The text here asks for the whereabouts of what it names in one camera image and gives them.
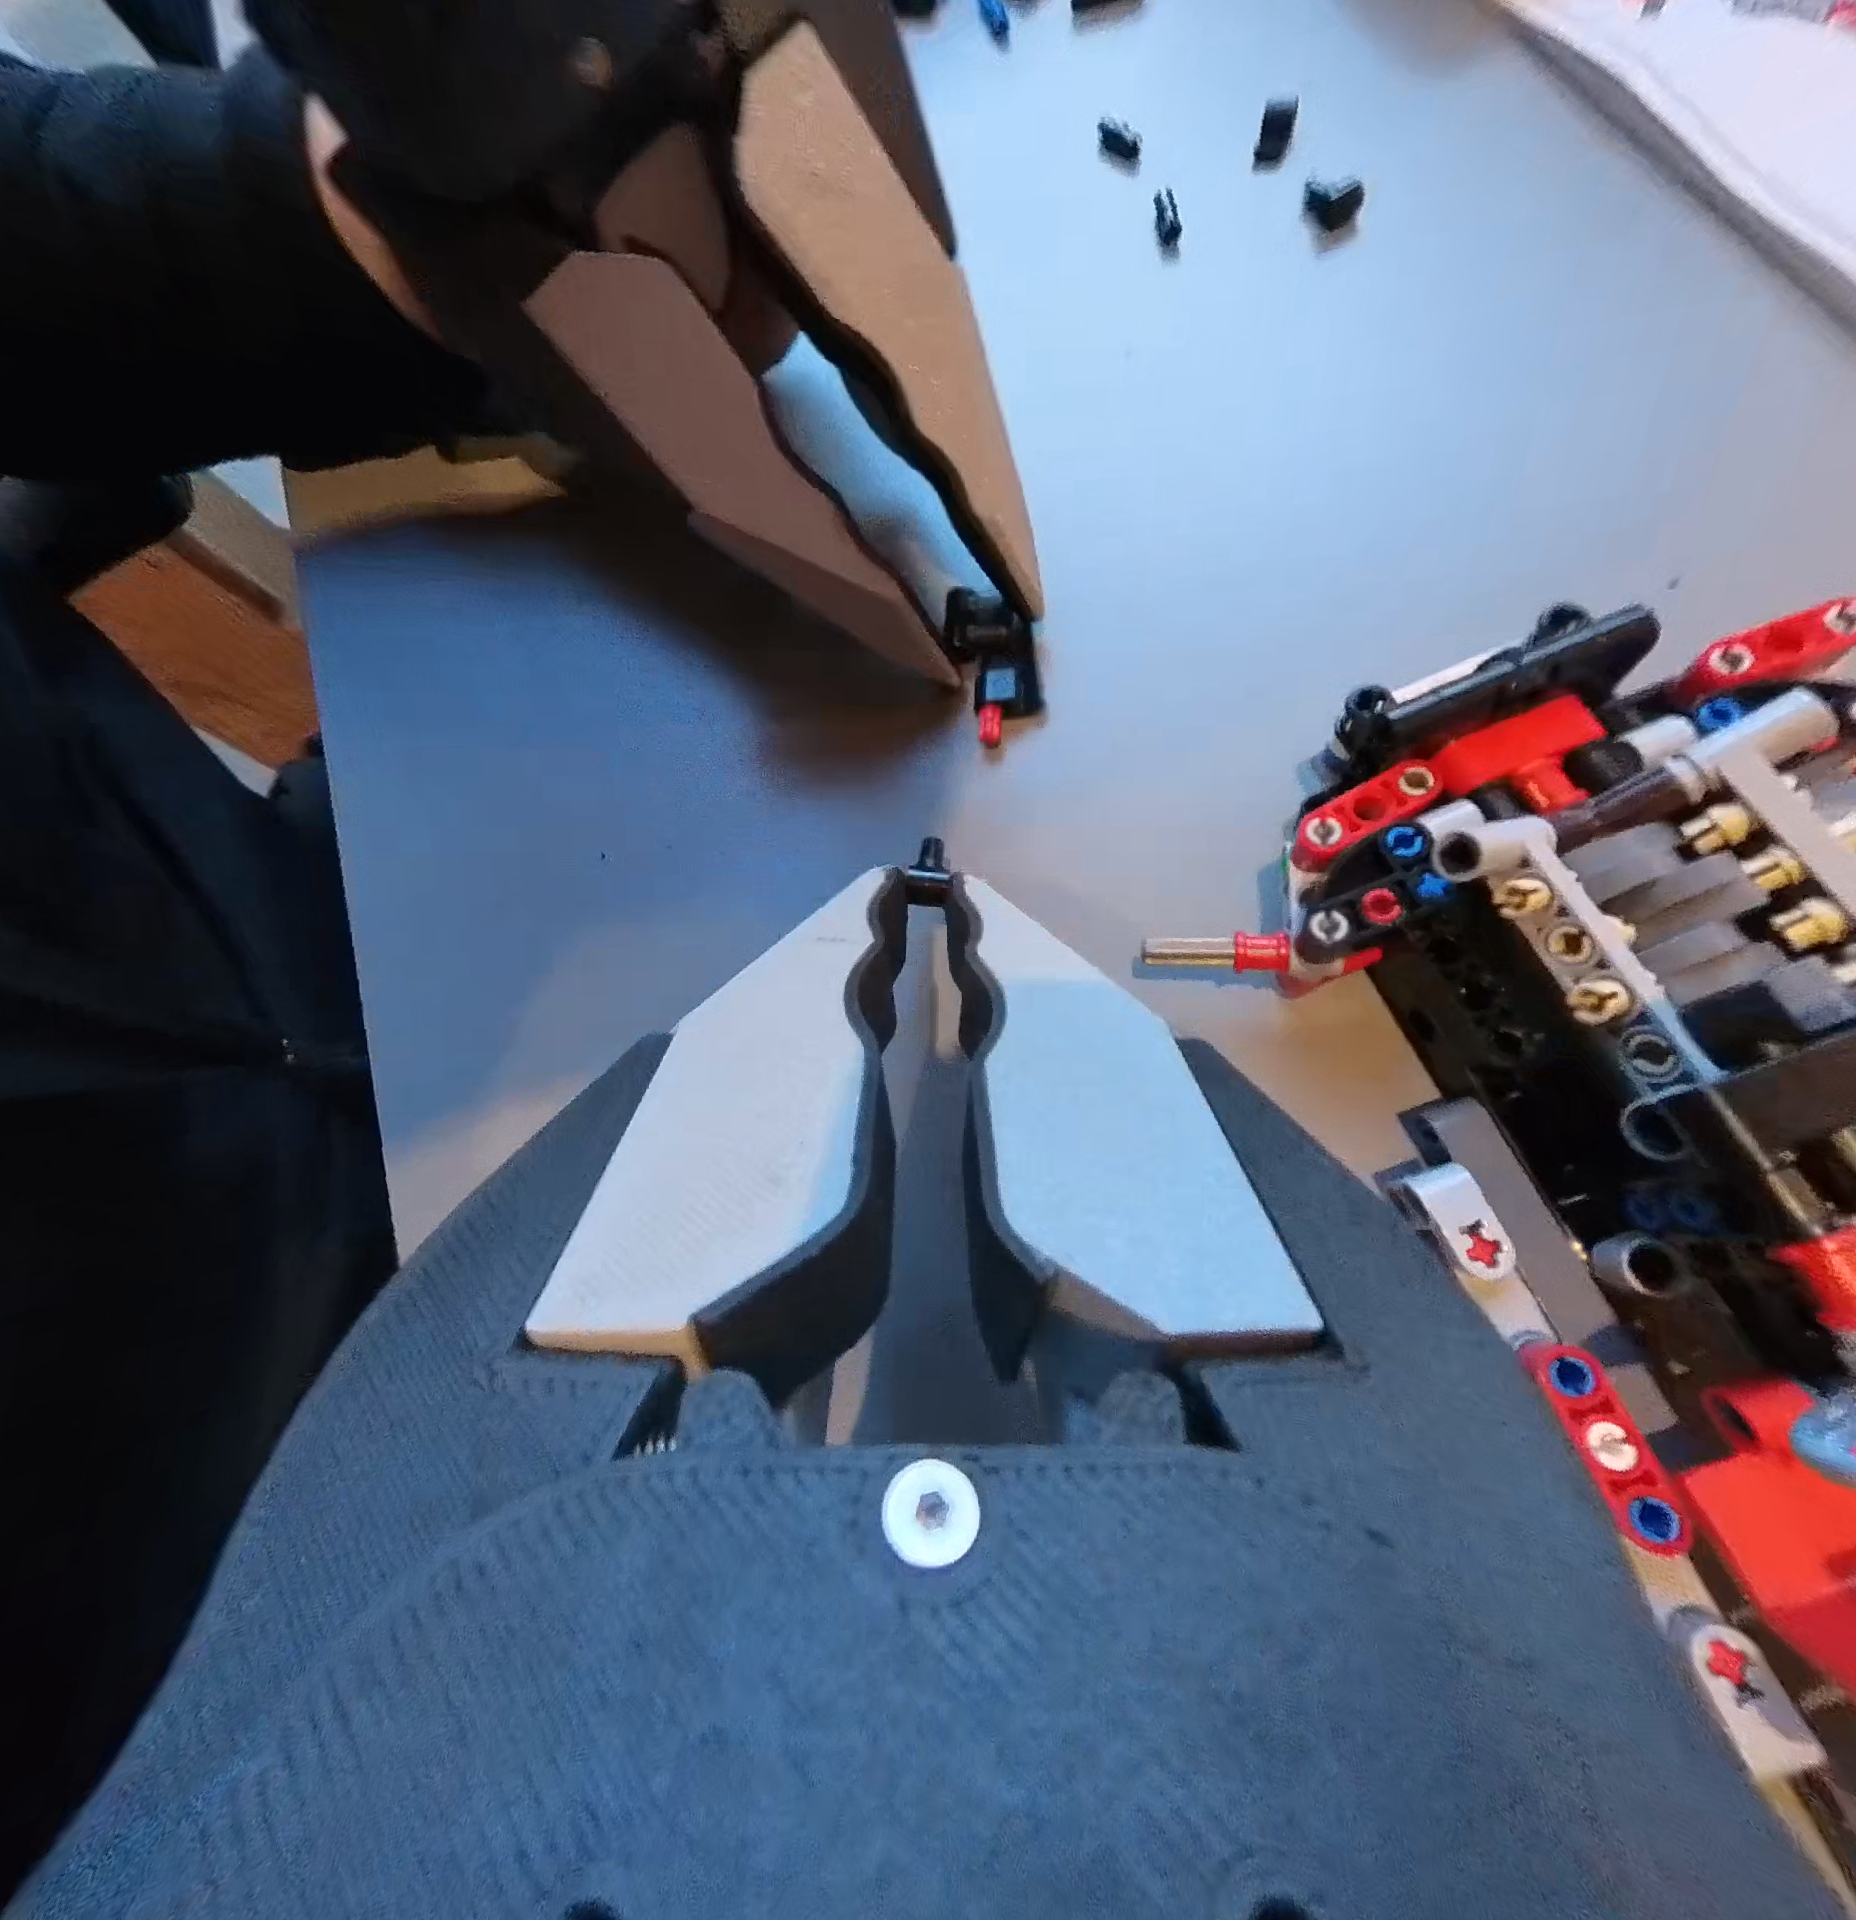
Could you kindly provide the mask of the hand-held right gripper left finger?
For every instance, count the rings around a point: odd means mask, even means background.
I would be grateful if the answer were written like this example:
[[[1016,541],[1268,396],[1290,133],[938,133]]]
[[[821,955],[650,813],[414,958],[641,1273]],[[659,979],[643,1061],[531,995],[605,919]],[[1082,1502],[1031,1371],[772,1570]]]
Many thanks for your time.
[[[676,1021],[523,1341],[738,1374],[783,1409],[872,1330],[896,1140],[902,870],[870,870]]]

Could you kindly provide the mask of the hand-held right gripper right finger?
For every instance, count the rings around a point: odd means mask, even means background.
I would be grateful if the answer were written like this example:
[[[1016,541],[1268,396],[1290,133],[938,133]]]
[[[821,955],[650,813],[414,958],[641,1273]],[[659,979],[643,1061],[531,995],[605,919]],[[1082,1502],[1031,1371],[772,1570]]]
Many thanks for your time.
[[[969,1298],[998,1378],[1300,1355],[1322,1312],[1174,1031],[991,885],[944,888]]]

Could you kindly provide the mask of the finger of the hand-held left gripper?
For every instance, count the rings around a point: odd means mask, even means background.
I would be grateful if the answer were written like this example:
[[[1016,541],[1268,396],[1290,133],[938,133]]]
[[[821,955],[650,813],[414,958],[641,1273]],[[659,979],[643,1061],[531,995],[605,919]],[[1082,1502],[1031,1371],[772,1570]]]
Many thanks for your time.
[[[908,589],[786,452],[761,386],[669,263],[570,251],[526,298],[526,319],[678,494],[698,540],[893,667],[960,684]]]
[[[933,487],[987,581],[1045,614],[1032,522],[956,257],[811,19],[741,71],[731,180],[821,354]]]

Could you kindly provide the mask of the small black brick assembly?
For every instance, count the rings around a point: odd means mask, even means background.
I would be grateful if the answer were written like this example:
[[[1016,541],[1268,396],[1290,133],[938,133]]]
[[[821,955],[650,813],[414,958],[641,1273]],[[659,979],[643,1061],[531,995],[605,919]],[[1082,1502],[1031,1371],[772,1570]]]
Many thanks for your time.
[[[938,643],[969,676],[982,752],[998,752],[1013,724],[1045,715],[1036,635],[1006,601],[975,589],[947,589]]]

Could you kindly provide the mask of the person's left forearm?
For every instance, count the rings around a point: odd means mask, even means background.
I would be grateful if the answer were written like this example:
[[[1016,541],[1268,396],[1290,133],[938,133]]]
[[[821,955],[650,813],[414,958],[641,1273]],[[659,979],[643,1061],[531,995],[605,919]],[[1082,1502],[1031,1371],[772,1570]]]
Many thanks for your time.
[[[0,481],[321,472],[489,422],[482,371],[332,228],[306,102],[262,46],[228,71],[0,52]]]

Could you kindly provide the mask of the toy brick car model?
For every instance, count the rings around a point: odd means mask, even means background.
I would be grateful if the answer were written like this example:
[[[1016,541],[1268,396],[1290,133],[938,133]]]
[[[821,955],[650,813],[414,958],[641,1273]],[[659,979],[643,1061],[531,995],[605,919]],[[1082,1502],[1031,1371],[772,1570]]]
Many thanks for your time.
[[[1856,1917],[1856,594],[1628,684],[1641,605],[1347,696],[1272,930],[1437,1090],[1380,1188],[1585,1451],[1666,1637]]]

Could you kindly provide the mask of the person's dark clothing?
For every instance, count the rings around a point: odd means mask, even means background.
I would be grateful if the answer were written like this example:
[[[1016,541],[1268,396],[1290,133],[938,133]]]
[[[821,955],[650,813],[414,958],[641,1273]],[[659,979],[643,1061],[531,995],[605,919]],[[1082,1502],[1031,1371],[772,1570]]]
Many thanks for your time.
[[[321,758],[250,790],[0,548],[0,1909],[392,1267]]]

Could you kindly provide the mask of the building instruction booklet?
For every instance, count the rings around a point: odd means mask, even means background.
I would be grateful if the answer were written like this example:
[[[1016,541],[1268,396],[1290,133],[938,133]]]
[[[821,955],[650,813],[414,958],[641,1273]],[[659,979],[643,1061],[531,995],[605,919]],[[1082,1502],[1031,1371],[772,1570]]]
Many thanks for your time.
[[[1856,2],[1498,2],[1856,336]]]

